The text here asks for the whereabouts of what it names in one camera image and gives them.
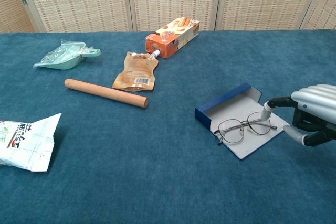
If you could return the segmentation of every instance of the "blue tabletop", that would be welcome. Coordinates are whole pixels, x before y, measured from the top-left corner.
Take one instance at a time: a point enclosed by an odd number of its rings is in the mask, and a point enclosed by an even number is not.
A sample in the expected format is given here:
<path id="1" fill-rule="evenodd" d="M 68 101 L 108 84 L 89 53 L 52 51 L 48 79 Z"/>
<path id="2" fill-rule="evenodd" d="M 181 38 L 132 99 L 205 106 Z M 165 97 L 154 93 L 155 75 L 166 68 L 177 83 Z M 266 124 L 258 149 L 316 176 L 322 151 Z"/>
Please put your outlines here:
<path id="1" fill-rule="evenodd" d="M 336 85 L 336 30 L 202 31 L 159 58 L 146 109 L 67 89 L 111 87 L 149 33 L 0 35 L 0 119 L 62 113 L 49 169 L 0 168 L 1 223 L 335 223 L 336 141 L 304 147 L 280 134 L 237 159 L 194 109 L 248 82 L 260 103 Z M 70 70 L 34 69 L 60 40 L 101 49 Z M 293 109 L 277 115 L 292 121 Z"/>

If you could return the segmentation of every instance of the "spout pouch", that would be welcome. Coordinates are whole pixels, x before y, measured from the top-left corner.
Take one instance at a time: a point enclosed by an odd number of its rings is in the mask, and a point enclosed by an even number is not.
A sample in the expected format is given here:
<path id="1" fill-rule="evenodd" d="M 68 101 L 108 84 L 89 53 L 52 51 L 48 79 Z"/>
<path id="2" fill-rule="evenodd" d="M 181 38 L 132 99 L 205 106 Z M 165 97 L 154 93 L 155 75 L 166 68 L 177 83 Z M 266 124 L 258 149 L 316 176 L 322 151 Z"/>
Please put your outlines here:
<path id="1" fill-rule="evenodd" d="M 154 69 L 158 63 L 153 55 L 127 52 L 124 70 L 118 74 L 112 87 L 125 91 L 152 90 L 155 84 Z"/>

